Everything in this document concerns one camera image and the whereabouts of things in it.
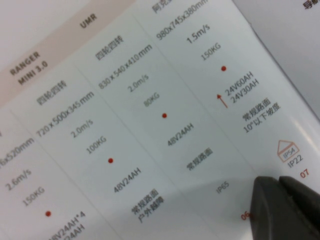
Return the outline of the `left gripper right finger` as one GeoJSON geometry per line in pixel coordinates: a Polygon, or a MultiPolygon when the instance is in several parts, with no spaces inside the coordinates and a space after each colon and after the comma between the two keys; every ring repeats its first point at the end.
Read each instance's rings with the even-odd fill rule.
{"type": "Polygon", "coordinates": [[[291,176],[280,176],[279,183],[303,216],[320,232],[320,194],[291,176]]]}

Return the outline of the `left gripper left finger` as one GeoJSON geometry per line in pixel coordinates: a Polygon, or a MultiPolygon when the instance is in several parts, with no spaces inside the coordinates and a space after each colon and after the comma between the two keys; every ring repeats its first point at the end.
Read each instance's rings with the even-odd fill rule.
{"type": "Polygon", "coordinates": [[[307,220],[280,184],[280,178],[258,176],[250,203],[255,240],[318,240],[320,232],[307,220]]]}

